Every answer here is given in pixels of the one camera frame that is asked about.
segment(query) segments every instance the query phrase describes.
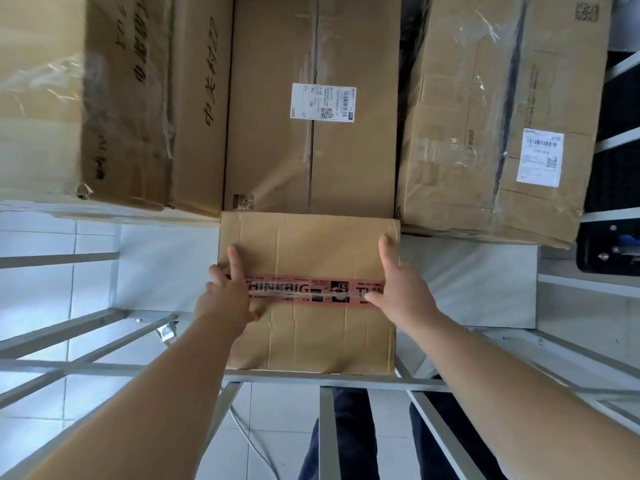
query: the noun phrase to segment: finger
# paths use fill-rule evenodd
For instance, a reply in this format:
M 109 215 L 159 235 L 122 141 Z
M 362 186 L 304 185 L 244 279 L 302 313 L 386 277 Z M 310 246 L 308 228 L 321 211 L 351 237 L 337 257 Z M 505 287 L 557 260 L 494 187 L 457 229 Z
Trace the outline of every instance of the finger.
M 378 293 L 377 291 L 370 291 L 366 295 L 364 295 L 364 299 L 370 302 L 372 305 L 382 309 L 382 300 L 384 299 L 382 293 Z
M 229 256 L 229 268 L 231 269 L 231 279 L 235 282 L 244 283 L 244 270 L 242 268 L 242 260 L 235 246 L 229 246 L 227 249 Z
M 380 250 L 380 260 L 385 274 L 398 268 L 398 254 L 395 247 L 391 244 L 389 238 L 384 235 L 378 241 L 378 249 Z
M 215 264 L 209 266 L 209 275 L 211 277 L 211 281 L 213 281 L 216 285 L 223 285 L 227 282 L 227 277 L 219 268 L 219 266 L 216 266 Z

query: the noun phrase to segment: shipping label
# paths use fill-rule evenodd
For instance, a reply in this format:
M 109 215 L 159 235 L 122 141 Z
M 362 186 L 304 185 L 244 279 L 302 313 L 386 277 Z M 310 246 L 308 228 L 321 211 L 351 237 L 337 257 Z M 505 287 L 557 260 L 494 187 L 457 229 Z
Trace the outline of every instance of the shipping label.
M 517 182 L 521 184 L 560 185 L 564 134 L 525 129 Z
M 274 274 L 247 276 L 246 283 L 251 298 L 309 305 L 338 303 L 349 306 L 368 306 L 369 302 L 364 299 L 364 295 L 369 291 L 382 292 L 385 286 L 383 281 Z
M 297 120 L 352 123 L 356 115 L 356 88 L 293 84 L 291 117 Z

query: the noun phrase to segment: dark pants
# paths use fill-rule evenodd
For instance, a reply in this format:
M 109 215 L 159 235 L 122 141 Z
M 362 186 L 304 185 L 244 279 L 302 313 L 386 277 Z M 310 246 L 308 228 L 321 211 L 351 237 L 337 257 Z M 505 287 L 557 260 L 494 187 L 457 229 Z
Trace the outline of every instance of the dark pants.
M 453 394 L 444 392 L 425 394 L 487 480 L 506 480 L 497 460 L 477 434 Z M 342 480 L 380 480 L 376 429 L 373 425 L 367 390 L 333 388 L 333 405 Z M 409 416 L 422 480 L 457 479 L 458 476 L 413 404 L 409 407 Z M 302 465 L 299 480 L 317 480 L 317 478 L 318 421 L 311 435 L 309 452 Z

